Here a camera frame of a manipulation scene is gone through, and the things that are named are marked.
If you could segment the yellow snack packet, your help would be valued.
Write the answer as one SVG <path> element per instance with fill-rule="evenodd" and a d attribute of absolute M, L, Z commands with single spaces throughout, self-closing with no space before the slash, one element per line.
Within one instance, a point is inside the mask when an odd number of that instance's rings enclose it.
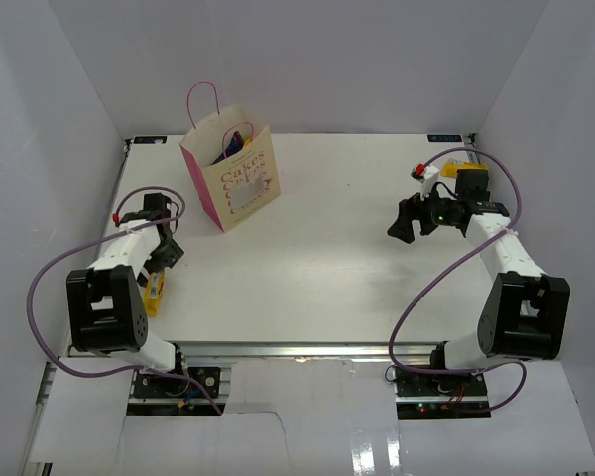
<path fill-rule="evenodd" d="M 156 317 L 163 297 L 166 272 L 161 270 L 152 273 L 145 286 L 143 294 L 144 307 L 148 317 Z"/>

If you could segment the yellow snack packet corner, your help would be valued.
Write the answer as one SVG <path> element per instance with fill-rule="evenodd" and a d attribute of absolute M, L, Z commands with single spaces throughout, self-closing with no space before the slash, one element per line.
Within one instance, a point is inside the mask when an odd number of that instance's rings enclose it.
<path fill-rule="evenodd" d="M 462 170 L 475 170 L 475 171 L 487 171 L 488 166 L 486 164 L 477 164 L 472 162 L 457 161 L 456 159 L 450 158 L 442 166 L 440 174 L 445 178 L 456 179 L 457 175 Z"/>

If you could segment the purple Krokant snack bag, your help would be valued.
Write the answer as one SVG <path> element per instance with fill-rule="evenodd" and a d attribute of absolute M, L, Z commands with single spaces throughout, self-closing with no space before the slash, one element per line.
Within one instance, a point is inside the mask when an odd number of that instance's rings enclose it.
<path fill-rule="evenodd" d="M 222 162 L 224 159 L 236 154 L 237 152 L 241 151 L 245 145 L 245 139 L 243 138 L 242 134 L 239 131 L 236 131 L 229 142 L 229 144 L 225 147 L 224 151 L 218 156 L 214 161 L 213 164 L 218 164 Z"/>

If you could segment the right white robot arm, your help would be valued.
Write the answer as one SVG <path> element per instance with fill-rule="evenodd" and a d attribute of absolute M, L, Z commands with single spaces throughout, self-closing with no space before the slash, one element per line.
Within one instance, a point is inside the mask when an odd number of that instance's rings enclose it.
<path fill-rule="evenodd" d="M 490 198 L 488 172 L 459 170 L 452 198 L 442 198 L 437 191 L 437 167 L 419 164 L 412 176 L 421 189 L 400 202 L 389 236 L 413 243 L 415 221 L 423 236 L 440 226 L 456 228 L 476 249 L 492 279 L 476 329 L 432 351 L 429 386 L 448 396 L 462 386 L 464 370 L 482 370 L 509 360 L 556 359 L 570 285 L 547 274 L 527 253 L 513 232 L 507 208 Z"/>

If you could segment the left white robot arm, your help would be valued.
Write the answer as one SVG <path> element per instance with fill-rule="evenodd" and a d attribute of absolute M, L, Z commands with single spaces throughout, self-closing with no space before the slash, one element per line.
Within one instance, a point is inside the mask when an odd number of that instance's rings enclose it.
<path fill-rule="evenodd" d="M 177 363 L 177 348 L 149 330 L 142 290 L 184 254 L 169 223 L 173 201 L 148 193 L 143 208 L 116 217 L 121 236 L 88 268 L 66 278 L 70 332 L 80 352 L 112 356 L 157 370 L 156 384 L 167 395 L 183 393 L 189 371 Z"/>

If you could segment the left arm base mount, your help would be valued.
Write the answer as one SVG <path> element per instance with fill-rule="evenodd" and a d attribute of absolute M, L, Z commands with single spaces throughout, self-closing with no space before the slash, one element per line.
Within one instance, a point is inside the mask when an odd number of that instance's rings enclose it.
<path fill-rule="evenodd" d="M 221 383 L 219 367 L 191 366 L 188 375 L 202 386 L 212 400 L 218 402 Z M 195 411 L 213 407 L 204 392 L 195 384 L 181 379 L 170 379 L 150 373 L 138 373 L 130 397 L 139 404 L 174 406 L 177 411 Z"/>

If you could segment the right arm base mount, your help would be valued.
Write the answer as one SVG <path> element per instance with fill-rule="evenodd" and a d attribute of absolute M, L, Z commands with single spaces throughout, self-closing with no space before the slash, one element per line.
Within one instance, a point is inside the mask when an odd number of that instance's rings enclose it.
<path fill-rule="evenodd" d="M 482 376 L 427 375 L 390 365 L 384 378 L 394 387 L 399 420 L 491 415 L 487 386 Z"/>

